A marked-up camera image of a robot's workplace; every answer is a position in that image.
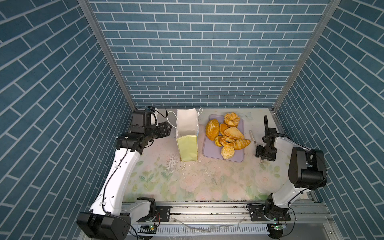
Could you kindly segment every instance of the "table surface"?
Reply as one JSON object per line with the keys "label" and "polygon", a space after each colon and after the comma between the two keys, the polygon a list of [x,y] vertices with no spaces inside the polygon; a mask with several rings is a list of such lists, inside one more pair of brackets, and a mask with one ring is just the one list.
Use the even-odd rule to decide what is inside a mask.
{"label": "table surface", "polygon": [[[269,109],[203,109],[199,116],[198,160],[180,161],[176,131],[172,128],[169,137],[156,139],[143,151],[123,201],[134,202],[138,197],[152,197],[156,201],[259,200],[279,190],[288,180],[290,158],[286,154],[279,161],[261,163],[255,157],[253,142],[245,148],[243,162],[211,159],[202,154],[209,115],[228,112],[235,112],[244,120],[245,138],[250,139],[252,130],[258,145],[265,145],[264,115],[269,127],[276,128]],[[175,126],[175,116],[171,114],[168,119]],[[159,115],[158,121],[166,119]]]}

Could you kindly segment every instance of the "blue brick wall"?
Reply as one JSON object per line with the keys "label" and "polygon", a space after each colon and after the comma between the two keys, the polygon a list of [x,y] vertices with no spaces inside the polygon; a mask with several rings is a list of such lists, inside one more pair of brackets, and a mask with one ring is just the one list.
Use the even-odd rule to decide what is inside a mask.
{"label": "blue brick wall", "polygon": [[270,108],[328,0],[91,0],[139,106]]}
{"label": "blue brick wall", "polygon": [[130,110],[77,0],[0,1],[0,239],[73,239]]}
{"label": "blue brick wall", "polygon": [[322,149],[321,197],[345,239],[383,239],[384,1],[342,0],[278,116]]}

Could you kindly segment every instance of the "pastry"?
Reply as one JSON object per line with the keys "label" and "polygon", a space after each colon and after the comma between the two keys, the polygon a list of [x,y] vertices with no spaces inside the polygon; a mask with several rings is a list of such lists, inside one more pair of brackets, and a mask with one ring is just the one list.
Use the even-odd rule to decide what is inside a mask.
{"label": "pastry", "polygon": [[220,124],[220,134],[225,136],[224,131],[228,129],[228,126],[225,123]]}
{"label": "pastry", "polygon": [[218,146],[218,147],[222,147],[222,146],[223,146],[223,145],[220,144],[220,138],[221,138],[221,136],[217,136],[217,137],[215,137],[215,144],[216,144],[216,146]]}
{"label": "pastry", "polygon": [[211,141],[215,140],[215,137],[218,136],[219,132],[220,130],[219,130],[219,124],[217,119],[212,119],[205,126],[205,134]]}
{"label": "pastry", "polygon": [[224,131],[226,136],[232,137],[233,139],[244,139],[244,135],[236,127],[230,127]]}
{"label": "pastry", "polygon": [[235,155],[235,150],[233,147],[223,147],[221,149],[221,156],[223,156],[224,159],[229,159]]}
{"label": "pastry", "polygon": [[245,148],[251,143],[251,140],[248,139],[238,139],[235,141],[235,146],[233,147],[235,150],[240,150]]}
{"label": "pastry", "polygon": [[236,113],[227,113],[224,116],[224,123],[228,127],[237,127],[237,125],[239,125],[239,122],[240,122],[240,117],[237,116]]}
{"label": "pastry", "polygon": [[235,140],[228,136],[222,136],[219,141],[224,147],[235,147],[236,145]]}

